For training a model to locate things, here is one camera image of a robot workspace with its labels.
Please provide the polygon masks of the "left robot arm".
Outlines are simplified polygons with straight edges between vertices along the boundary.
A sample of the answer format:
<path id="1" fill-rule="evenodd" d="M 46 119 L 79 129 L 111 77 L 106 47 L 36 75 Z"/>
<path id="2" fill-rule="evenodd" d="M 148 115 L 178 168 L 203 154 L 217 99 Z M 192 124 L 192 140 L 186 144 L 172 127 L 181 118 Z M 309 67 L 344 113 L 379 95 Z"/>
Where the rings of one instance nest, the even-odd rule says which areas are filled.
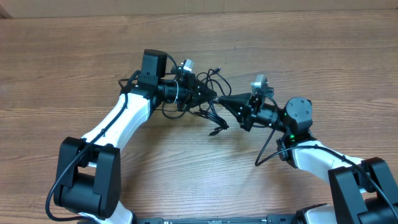
<path id="1" fill-rule="evenodd" d="M 61 219 L 50 204 L 74 215 L 67 221 L 83 223 L 136 223 L 137 218 L 121 201 L 121 153 L 138 127 L 162 103 L 175 103 L 181 113 L 216 98 L 217 94 L 192 72 L 186 59 L 173 65 L 166 79 L 167 61 L 163 51 L 146 49 L 141 68 L 135 71 L 121 92 L 116 106 L 81 138 L 67 137 L 60 145 L 56 179 L 45 202 L 47 216 Z"/>

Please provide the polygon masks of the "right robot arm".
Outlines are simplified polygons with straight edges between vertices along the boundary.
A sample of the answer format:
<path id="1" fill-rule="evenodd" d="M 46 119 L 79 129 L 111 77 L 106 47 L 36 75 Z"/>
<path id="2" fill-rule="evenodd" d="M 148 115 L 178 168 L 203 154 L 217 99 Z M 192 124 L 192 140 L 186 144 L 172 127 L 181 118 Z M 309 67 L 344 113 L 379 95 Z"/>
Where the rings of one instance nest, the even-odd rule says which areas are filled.
<path id="1" fill-rule="evenodd" d="M 280 132 L 276 152 L 259 155 L 259 166 L 273 157 L 309 172 L 330 186 L 332 203 L 297 210 L 287 223 L 397 223 L 397 183 L 384 159 L 362 159 L 338 152 L 312 133 L 312 102 L 291 98 L 281 108 L 270 93 L 221 96 L 216 102 L 246 131 L 259 124 Z"/>

